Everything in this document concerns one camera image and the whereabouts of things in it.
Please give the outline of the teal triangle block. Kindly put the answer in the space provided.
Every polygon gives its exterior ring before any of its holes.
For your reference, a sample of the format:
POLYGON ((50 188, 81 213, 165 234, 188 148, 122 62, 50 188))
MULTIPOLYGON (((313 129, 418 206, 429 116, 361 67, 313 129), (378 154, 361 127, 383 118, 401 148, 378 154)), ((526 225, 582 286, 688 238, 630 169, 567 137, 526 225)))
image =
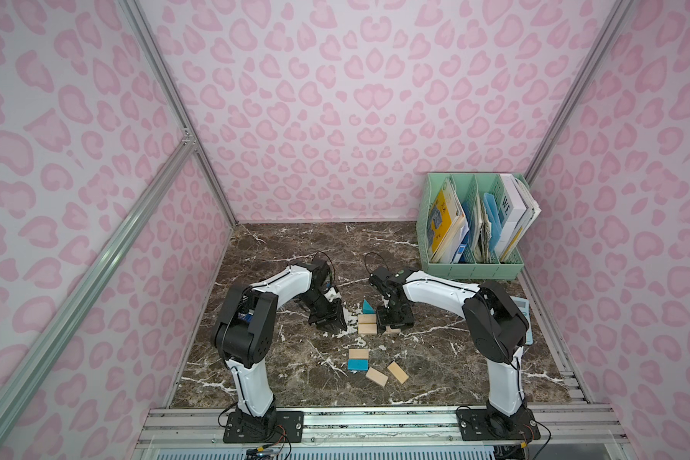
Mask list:
POLYGON ((375 315, 375 314, 376 314, 376 311, 375 311, 375 309, 373 308, 373 306, 372 306, 367 300, 363 300, 361 313, 362 313, 362 314, 375 315))

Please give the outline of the wooden block top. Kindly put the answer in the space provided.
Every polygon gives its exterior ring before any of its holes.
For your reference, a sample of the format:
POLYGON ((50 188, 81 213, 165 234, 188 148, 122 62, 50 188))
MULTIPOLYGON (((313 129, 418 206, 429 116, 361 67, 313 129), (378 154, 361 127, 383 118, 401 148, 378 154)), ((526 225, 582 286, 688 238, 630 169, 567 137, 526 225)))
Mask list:
POLYGON ((360 314, 358 316, 358 323, 360 324, 376 324, 378 322, 375 314, 360 314))

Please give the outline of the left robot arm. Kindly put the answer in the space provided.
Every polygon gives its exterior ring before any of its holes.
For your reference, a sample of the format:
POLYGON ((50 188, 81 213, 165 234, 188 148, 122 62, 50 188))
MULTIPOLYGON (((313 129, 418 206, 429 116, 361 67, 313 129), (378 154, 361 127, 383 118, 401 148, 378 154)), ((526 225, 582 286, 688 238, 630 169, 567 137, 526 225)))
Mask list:
POLYGON ((277 312, 289 301, 303 306, 309 312, 308 323, 320 331, 337 334, 348 329, 334 270, 318 258, 290 264, 264 281, 230 287, 212 329, 212 346, 236 385, 237 409, 256 422, 275 412, 265 359, 277 312))

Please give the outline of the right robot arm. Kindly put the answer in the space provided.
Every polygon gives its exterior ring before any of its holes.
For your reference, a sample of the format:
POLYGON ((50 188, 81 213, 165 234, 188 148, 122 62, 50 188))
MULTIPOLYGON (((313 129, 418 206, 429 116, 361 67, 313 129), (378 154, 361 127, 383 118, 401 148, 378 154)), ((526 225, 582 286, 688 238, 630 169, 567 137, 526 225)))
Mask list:
POLYGON ((421 270, 396 273, 381 266, 369 275, 369 284, 383 297, 375 308, 378 331, 414 326, 416 303, 428 304, 463 318, 477 351, 487 360, 487 408, 506 418, 526 408, 521 383, 521 360, 530 323, 500 284, 465 284, 421 270))

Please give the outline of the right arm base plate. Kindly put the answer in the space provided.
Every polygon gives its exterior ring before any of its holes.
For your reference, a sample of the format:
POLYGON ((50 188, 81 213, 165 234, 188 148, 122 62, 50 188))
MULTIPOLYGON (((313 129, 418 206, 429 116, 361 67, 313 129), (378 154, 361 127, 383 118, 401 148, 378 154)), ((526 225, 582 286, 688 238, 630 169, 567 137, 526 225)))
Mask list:
POLYGON ((477 409, 467 406, 460 406, 455 414, 463 441, 507 441, 528 445, 542 438, 534 413, 524 406, 511 416, 492 407, 477 409))

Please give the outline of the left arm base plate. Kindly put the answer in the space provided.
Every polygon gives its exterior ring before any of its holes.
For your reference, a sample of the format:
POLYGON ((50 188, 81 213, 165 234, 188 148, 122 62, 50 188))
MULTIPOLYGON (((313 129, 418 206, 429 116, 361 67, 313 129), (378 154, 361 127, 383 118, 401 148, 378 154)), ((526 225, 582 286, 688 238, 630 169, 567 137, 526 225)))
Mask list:
POLYGON ((264 416, 254 417, 238 408, 222 426, 224 444, 266 444, 278 441, 282 436, 294 444, 302 441, 304 413, 272 408, 264 416))

